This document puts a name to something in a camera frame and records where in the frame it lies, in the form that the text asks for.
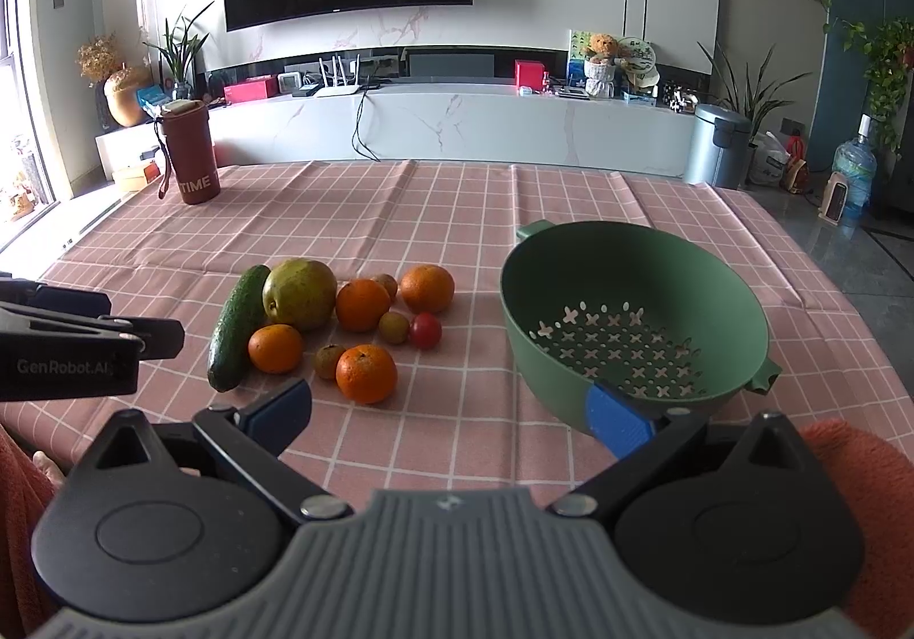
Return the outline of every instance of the colander handle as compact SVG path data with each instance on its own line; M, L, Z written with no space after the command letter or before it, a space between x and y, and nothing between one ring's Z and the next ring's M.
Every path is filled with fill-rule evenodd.
M518 239L520 242L523 242L528 237L533 237L533 235L539 234L540 232L546 231L554 226L555 224L547 219L535 221L533 224L527 224L525 227L518 228Z
M783 368L780 368L771 358L765 358L765 362L761 364L761 368L757 370L755 376L746 383L746 389L757 394L768 394L782 371Z

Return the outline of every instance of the trash can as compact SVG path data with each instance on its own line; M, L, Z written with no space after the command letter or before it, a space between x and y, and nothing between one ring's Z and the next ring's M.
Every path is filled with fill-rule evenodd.
M683 180L736 188L746 175L752 122L744 115L704 103L695 108L695 130Z

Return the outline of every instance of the cucumber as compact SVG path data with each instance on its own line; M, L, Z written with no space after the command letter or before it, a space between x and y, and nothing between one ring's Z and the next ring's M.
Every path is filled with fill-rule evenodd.
M248 340L267 323L263 310L263 285L270 269L255 265L244 271L222 307L209 343L209 386L216 391L232 391L250 371Z

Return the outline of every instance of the brown cup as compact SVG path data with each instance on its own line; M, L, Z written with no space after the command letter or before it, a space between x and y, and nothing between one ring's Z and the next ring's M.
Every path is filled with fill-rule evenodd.
M164 110L155 122L165 134L159 143L166 154L166 174L159 187L159 198L165 198L172 170L175 171L181 198L189 206L216 198L222 188L216 170L216 155L209 134L209 109L200 101L190 101L176 111Z

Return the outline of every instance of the green colander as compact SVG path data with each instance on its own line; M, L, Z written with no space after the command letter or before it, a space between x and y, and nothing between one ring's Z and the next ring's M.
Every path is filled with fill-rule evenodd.
M691 242L612 221L539 221L518 237L502 272L508 337L530 391L571 427L590 432L596 381L641 406L712 413L780 374L755 294Z

